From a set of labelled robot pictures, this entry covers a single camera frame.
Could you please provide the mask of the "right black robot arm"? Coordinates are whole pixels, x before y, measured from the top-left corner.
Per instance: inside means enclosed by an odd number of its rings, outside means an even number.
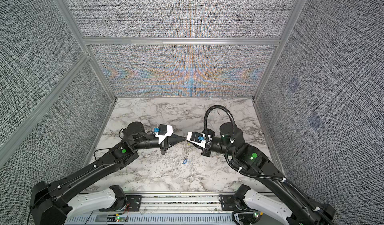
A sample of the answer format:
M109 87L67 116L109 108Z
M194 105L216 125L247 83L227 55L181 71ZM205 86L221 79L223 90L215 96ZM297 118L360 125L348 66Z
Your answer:
M261 182L277 197L274 200L241 185L234 195L239 210L258 210L284 225L333 224L336 210L330 204L316 202L303 193L267 155L246 143L241 129L236 128L232 138L232 129L231 123L224 123L220 126L220 136L215 137L214 131L208 130L208 139L204 133L188 132L187 141L202 149L203 156L208 157L211 152L227 155L231 168Z

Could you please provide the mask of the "aluminium enclosure frame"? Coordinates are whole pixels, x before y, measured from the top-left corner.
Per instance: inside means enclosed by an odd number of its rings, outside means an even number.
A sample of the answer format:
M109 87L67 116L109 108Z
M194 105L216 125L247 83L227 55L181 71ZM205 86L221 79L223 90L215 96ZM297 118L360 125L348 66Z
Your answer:
M31 112L25 121L18 127L17 130L9 137L9 139L1 147L1 166L9 160L14 152L20 147L21 143L41 120L44 114L55 103L63 90L78 74L86 63L90 63L97 78L99 79L103 89L114 102L117 98L111 84L107 80L101 66L97 63L95 55L87 47L93 44L119 44L119 45L269 45L275 46L272 56L266 66L255 94L253 101L256 102L263 93L263 90L275 68L280 55L282 54L285 45L292 33L292 30L299 18L299 15L307 0L296 0L294 6L288 16L287 23L284 26L283 33L280 38L128 38L128 37L82 37L80 29L75 22L75 19L70 12L65 0L53 0L58 8L61 16L69 27L73 37L76 39L83 54L80 60L72 67L60 82L48 93L41 103Z

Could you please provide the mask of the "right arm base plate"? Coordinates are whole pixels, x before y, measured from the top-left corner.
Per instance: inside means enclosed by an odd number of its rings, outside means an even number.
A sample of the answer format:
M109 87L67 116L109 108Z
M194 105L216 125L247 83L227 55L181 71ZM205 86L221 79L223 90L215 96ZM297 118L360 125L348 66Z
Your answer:
M218 199L221 204L223 211L256 211L256 209L249 208L245 203L245 195L235 195L235 194L219 194Z

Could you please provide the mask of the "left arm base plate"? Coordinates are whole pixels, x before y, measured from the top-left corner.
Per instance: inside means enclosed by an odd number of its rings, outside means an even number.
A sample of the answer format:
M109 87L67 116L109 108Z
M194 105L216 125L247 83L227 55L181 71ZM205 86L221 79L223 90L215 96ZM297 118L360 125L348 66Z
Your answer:
M125 199L117 199L115 203L107 209L99 209L99 212L138 212L142 203L141 195L128 195Z

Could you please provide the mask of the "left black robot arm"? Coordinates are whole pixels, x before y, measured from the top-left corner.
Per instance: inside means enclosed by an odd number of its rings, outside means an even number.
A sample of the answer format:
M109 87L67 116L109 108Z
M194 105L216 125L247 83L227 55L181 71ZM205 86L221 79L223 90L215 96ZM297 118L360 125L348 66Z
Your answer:
M28 219L36 225L63 225L68 219L94 210L120 211L128 205L123 189L112 185L102 192L83 195L82 191L115 173L139 157L138 150L159 148L162 154L186 140L174 134L173 127L161 124L146 131L141 122L122 130L121 141L79 171L58 181L34 185Z

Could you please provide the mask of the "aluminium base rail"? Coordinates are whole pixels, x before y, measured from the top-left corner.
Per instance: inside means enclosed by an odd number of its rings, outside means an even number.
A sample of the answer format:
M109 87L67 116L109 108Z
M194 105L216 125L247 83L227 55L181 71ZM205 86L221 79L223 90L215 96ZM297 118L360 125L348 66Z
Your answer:
M233 193L128 193L141 195L138 212L85 212L66 225L283 225L262 212L223 211L219 194ZM260 193L277 200L272 193Z

